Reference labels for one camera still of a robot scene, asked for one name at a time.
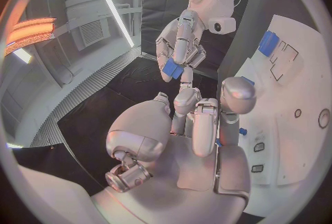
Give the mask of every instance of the blue object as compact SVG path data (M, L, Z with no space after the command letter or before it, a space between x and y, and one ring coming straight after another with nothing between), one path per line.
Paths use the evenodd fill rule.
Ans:
M263 55L269 57L276 48L278 41L279 37L275 33L268 30L264 33L258 49Z
M246 78L245 76L241 76L244 80L247 80L251 85L255 85L255 82L251 81L250 79Z
M222 145L220 144L220 140L219 140L219 138L216 139L216 144L217 144L219 147L222 147Z
M245 136L247 134L247 130L244 128L240 128L239 133Z
M163 72L174 79L178 79L178 77L183 73L183 68L176 64L173 58L169 58L163 68Z

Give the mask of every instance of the fluorescent light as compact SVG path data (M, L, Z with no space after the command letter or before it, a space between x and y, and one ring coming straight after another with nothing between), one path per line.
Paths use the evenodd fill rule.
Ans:
M125 36L126 39L128 40L129 45L130 45L131 47L133 47L133 46L134 46L134 42L133 42L133 40L130 38L129 33L128 33L128 31L127 31L127 29L126 29L126 27L125 27L123 21L122 21L121 18L120 18L120 15L119 15L118 11L116 10L116 7L115 7L115 5L114 5L114 3L113 3L113 0L106 0L106 3L108 4L108 7L110 8L110 10L111 10L111 12L112 12L112 14L113 14L113 16L114 16L116 22L118 23L120 29L122 30L122 33L124 34L124 36Z
M23 146L7 143L7 148L23 148Z
M29 55L23 49L18 49L16 51L14 51L14 54L16 54L18 57L20 57L26 63L28 63L30 61L31 55Z

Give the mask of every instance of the orange light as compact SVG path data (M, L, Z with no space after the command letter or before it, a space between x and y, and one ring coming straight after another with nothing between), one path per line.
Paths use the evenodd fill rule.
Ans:
M27 45L54 39L55 20L56 18L38 18L16 24L7 38L5 56Z

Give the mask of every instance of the air vent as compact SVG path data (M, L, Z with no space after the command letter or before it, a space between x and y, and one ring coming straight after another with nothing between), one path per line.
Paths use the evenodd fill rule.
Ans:
M80 26L85 47L110 36L106 19L96 20Z

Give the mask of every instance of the white robot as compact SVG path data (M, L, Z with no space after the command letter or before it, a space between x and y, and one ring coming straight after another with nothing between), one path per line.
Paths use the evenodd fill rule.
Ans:
M241 77L230 77L222 83L218 101L202 98L199 89L193 87L193 68L206 56L204 48L199 45L203 31L209 29L218 34L233 32L233 10L233 0L189 0L188 9L179 19L170 22L156 40L163 80L169 82L172 79L164 70L169 59L173 59L176 66L183 67L179 94L174 100L175 114L171 120L168 97L160 92L153 100L124 111L114 121L108 132L106 148L109 155L122 164L106 173L106 180L117 192L134 191L133 197L146 196L149 188L156 188L156 183L163 183L163 194L172 193L174 197L182 196L184 189L190 189L211 196L213 203L216 203L215 195L220 194L228 195L226 199L229 195L241 197L247 203L250 177L245 154L237 146L238 115L248 113L255 106L255 88ZM218 126L220 142L227 146L222 147L223 152L217 152L216 148ZM191 150L186 149L188 142ZM165 175L171 168L165 164L173 159L179 164L180 172L175 176L176 187L167 187ZM213 175L200 178L200 175L195 175L195 170L212 171ZM152 175L158 180L148 181ZM209 185L206 179L210 178L214 186L211 192L202 187ZM191 179L200 179L203 183L197 186Z

